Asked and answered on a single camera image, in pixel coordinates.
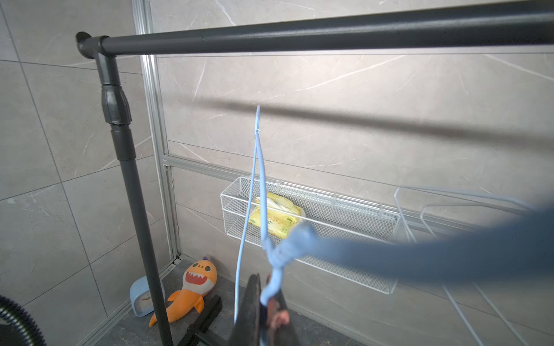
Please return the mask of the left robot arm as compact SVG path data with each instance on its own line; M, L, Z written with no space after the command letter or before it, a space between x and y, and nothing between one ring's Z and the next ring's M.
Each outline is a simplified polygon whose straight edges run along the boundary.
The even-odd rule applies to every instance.
M1 296L1 345L46 345L33 317L5 296Z

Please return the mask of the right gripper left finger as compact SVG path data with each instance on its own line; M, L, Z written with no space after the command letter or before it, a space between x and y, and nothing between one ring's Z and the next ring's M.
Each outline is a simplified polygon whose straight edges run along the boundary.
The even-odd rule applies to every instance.
M228 345L259 346L261 344L261 278L259 274L249 277L235 326Z

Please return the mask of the white wire hanger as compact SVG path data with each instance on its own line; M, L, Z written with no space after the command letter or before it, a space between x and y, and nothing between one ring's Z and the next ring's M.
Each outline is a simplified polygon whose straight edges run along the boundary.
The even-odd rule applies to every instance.
M450 300L455 311L463 321L467 330L473 336L473 339L477 345L482 345L483 341L478 336L478 333L473 329L472 324L468 321L466 315L462 312L459 304L455 301L449 289L446 286L447 281L468 281L473 285L473 288L480 294L481 298L489 305L495 312L496 316L502 320L508 330L513 336L519 340L521 345L527 345L528 342L519 332L514 328L512 323L502 314L502 312L496 307L492 300L484 293L481 287L476 283L477 274L482 273L481 262L477 257L477 250L479 245L472 242L468 246L463 244L463 237L461 235L452 239L443 240L440 239L434 229L427 223L425 214L428 209L433 208L487 208L497 210L504 213L511 213L516 216L529 216L537 209L521 200L516 198L503 197L499 195L492 195L488 193L474 193L461 190L442 189L435 187L411 187L400 186L394 193L395 205L400 215L400 221L405 227L405 232L408 235L408 240L416 245L418 243L417 238L413 235L410 224L405 218L405 213L400 204L400 193L403 190L410 190L417 193L428 193L433 195L439 195L444 198L448 198L450 201L441 203L428 203L422 207L419 213L419 222L425 227L427 232L433 236L435 241L435 248L431 250L431 262L429 267L438 275L440 279L440 285Z
M541 256L536 248L540 237L534 233L525 233L525 222L536 220L532 215L533 209L521 203L518 206L522 208L520 212L525 216L522 221L514 221L489 230L459 234L447 240L439 239L427 222L428 210L438 208L440 204L424 206L419 218L431 236L437 240L436 245L430 246L431 255L439 258L438 262L432 262L433 269L437 271L437 278L445 282L469 281L519 343L527 345L525 338L477 284L478 281L525 276L542 268Z

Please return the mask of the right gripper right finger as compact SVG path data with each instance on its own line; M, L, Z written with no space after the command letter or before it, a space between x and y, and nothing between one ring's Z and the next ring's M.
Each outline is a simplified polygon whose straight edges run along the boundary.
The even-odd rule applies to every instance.
M263 310L263 344L269 346L301 345L291 321L291 314L281 290Z

